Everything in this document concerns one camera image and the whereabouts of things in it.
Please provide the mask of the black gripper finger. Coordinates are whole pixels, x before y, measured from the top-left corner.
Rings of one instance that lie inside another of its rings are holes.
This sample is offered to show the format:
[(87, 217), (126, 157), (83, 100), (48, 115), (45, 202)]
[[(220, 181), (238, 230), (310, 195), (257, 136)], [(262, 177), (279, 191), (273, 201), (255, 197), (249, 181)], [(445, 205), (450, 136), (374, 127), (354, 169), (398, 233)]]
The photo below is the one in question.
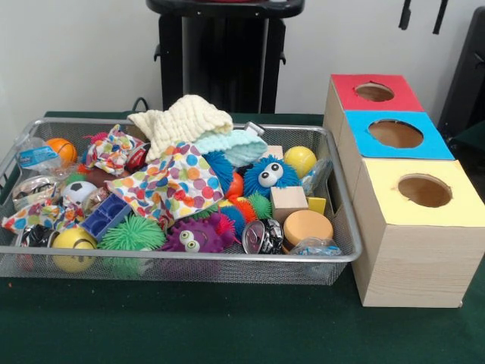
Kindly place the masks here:
[(446, 8), (447, 8), (448, 3), (449, 3), (448, 0), (441, 0), (440, 1), (439, 10), (437, 12), (436, 20), (435, 20), (435, 23), (434, 23), (434, 26), (433, 26), (433, 31), (432, 31), (433, 35), (439, 35), (440, 34), (440, 29), (441, 29), (441, 26), (443, 24), (443, 19), (444, 19), (445, 13), (446, 13)]
[(399, 29), (407, 30), (411, 18), (411, 0), (404, 0), (399, 18)]

